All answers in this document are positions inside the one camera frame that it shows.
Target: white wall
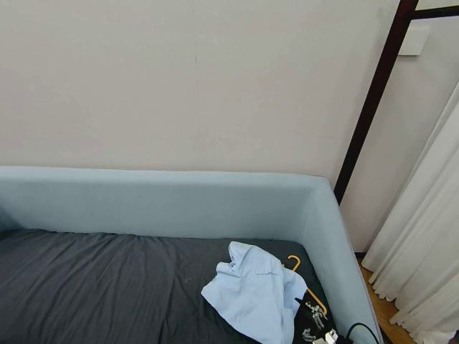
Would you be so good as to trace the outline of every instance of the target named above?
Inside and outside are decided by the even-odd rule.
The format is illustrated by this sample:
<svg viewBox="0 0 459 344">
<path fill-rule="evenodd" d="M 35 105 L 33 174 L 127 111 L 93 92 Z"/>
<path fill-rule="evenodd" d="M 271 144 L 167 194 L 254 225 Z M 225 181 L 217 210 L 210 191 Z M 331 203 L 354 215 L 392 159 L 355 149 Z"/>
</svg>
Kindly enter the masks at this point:
<svg viewBox="0 0 459 344">
<path fill-rule="evenodd" d="M 421 0 L 418 9 L 454 4 Z M 459 81 L 459 18 L 429 22 L 422 54 L 397 60 L 341 204 L 358 252 L 365 252 L 380 230 Z"/>
<path fill-rule="evenodd" d="M 396 5 L 0 1 L 0 164 L 335 180 Z"/>
</svg>

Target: bed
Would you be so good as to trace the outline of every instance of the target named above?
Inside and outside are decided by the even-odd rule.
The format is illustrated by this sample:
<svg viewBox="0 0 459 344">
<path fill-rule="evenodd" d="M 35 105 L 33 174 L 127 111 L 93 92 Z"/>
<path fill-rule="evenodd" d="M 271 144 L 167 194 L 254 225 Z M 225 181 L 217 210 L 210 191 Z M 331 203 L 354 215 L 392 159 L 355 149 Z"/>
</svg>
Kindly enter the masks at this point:
<svg viewBox="0 0 459 344">
<path fill-rule="evenodd" d="M 0 341 L 253 343 L 199 295 L 231 239 L 298 255 L 337 330 L 381 338 L 324 178 L 2 167 Z"/>
</svg>

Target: wooden floor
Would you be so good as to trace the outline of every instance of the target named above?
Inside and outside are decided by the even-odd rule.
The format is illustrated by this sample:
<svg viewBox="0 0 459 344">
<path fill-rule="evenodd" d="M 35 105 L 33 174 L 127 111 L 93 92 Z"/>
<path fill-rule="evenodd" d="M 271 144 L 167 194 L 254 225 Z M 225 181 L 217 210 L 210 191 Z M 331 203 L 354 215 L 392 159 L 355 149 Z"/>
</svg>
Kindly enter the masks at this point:
<svg viewBox="0 0 459 344">
<path fill-rule="evenodd" d="M 394 344 L 405 344 L 405 343 L 414 343 L 414 340 L 411 339 L 408 332 L 398 325 L 391 325 L 389 319 L 397 313 L 397 308 L 394 306 L 393 302 L 389 302 L 384 299 L 380 299 L 373 291 L 372 286 L 368 283 L 368 279 L 371 277 L 372 272 L 362 267 L 360 264 L 361 274 L 364 276 L 366 287 L 368 288 L 368 293 L 372 299 L 372 304 L 376 317 L 378 318 L 379 326 L 386 333 L 387 337 Z"/>
</svg>

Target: black cable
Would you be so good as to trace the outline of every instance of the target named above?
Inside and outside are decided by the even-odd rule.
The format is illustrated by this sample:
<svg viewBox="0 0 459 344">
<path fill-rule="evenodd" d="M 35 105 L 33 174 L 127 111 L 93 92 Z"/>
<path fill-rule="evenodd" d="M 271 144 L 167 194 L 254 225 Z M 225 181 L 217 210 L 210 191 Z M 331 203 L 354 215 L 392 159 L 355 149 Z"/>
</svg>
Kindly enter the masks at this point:
<svg viewBox="0 0 459 344">
<path fill-rule="evenodd" d="M 364 326 L 365 328 L 367 328 L 368 331 L 370 331 L 370 333 L 372 334 L 373 338 L 374 338 L 374 341 L 379 344 L 379 341 L 378 339 L 376 338 L 376 336 L 374 335 L 373 331 L 371 328 L 369 328 L 368 326 L 366 326 L 365 324 L 361 323 L 361 322 L 356 322 L 355 324 L 353 324 L 349 330 L 347 331 L 347 335 L 346 335 L 346 340 L 349 339 L 349 337 L 351 336 L 351 332 L 352 330 L 356 327 L 356 326 Z"/>
</svg>

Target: light blue upholstered bed frame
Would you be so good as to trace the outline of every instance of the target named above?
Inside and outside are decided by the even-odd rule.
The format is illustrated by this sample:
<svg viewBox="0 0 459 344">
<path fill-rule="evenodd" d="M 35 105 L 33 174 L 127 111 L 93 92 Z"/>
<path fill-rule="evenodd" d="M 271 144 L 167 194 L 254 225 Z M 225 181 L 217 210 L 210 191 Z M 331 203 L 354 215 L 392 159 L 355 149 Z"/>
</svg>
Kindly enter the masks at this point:
<svg viewBox="0 0 459 344">
<path fill-rule="evenodd" d="M 301 243 L 336 326 L 379 327 L 328 180 L 270 173 L 0 167 L 0 231 L 284 239 Z M 351 336 L 373 343 L 363 328 Z"/>
</svg>

